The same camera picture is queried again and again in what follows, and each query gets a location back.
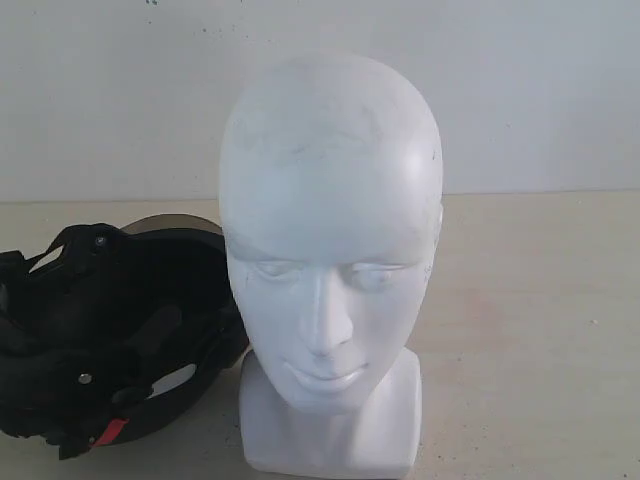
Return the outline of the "black helmet with tinted visor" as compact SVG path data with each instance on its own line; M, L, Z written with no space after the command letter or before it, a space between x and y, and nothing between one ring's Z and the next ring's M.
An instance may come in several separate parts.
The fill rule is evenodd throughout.
M159 214L1 255L1 430L63 459L177 420L249 340L221 227Z

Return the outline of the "white mannequin head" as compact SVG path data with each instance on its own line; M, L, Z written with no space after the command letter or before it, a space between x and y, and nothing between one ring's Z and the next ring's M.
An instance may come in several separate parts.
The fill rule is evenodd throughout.
M220 156L229 277L252 352L245 440L411 424L407 348L442 225L434 115L402 74L314 52L239 97Z

